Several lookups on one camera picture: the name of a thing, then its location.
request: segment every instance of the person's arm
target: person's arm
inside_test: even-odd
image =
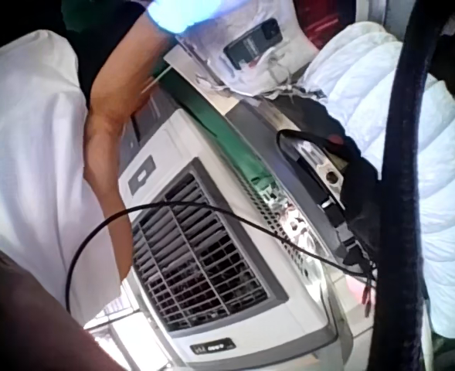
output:
[[[110,54],[90,91],[85,123],[85,179],[107,218],[124,209],[119,193],[119,147],[124,126],[147,99],[141,91],[168,45],[170,35],[143,14]],[[129,218],[109,225],[121,280],[131,269],[132,233]]]

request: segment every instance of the smartphone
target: smartphone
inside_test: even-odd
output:
[[[276,19],[270,18],[254,27],[224,48],[229,61],[236,70],[243,63],[249,64],[269,48],[282,42],[282,33]]]

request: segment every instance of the white ducting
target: white ducting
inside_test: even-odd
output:
[[[381,172],[385,125],[402,43],[376,24],[334,37],[299,84],[321,103]],[[455,100],[428,76],[419,120],[419,214],[433,331],[455,338]]]

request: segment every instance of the air conditioner grille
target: air conditioner grille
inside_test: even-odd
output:
[[[162,200],[209,203],[187,174]],[[133,226],[134,268],[170,332],[213,322],[268,299],[212,211],[174,206],[144,213]]]

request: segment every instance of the hand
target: hand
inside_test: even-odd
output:
[[[182,33],[188,27],[239,8],[249,0],[155,0],[148,14],[163,29]]]

